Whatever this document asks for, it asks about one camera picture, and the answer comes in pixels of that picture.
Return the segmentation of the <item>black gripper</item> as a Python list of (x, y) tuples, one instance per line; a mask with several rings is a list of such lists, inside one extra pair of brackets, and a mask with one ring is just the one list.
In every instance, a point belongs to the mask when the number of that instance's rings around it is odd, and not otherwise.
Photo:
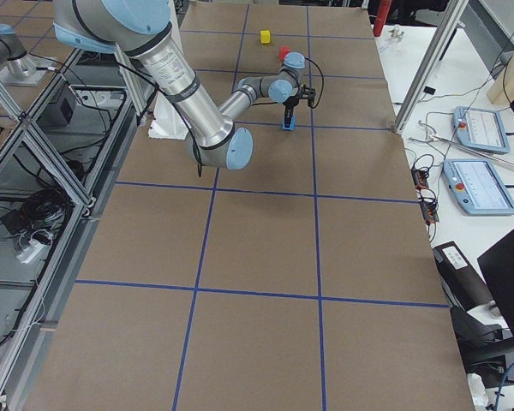
[(308, 107), (314, 107), (314, 100), (316, 97), (316, 90), (306, 85), (300, 85), (294, 95), (288, 97), (284, 102), (284, 122), (290, 122), (294, 117), (294, 108), (299, 105), (301, 100), (306, 100)]

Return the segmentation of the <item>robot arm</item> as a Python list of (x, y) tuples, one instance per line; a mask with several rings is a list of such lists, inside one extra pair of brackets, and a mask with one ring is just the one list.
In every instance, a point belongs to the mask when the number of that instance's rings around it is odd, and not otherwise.
[(282, 104), (286, 129), (295, 124), (293, 110), (300, 100), (314, 104), (315, 90), (302, 80), (308, 59), (290, 52), (277, 74), (244, 78), (223, 104), (215, 105), (172, 38), (166, 1), (56, 1), (54, 15), (62, 43), (104, 54), (121, 50), (143, 65), (188, 125), (185, 145), (199, 167), (241, 170), (248, 164), (253, 137), (235, 120), (256, 100)]

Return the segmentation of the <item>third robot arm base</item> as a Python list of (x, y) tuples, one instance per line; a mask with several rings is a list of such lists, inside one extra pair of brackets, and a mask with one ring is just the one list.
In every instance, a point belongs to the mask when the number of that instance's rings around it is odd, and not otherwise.
[(38, 67), (13, 27), (0, 23), (0, 81), (6, 86), (37, 86), (46, 70)]

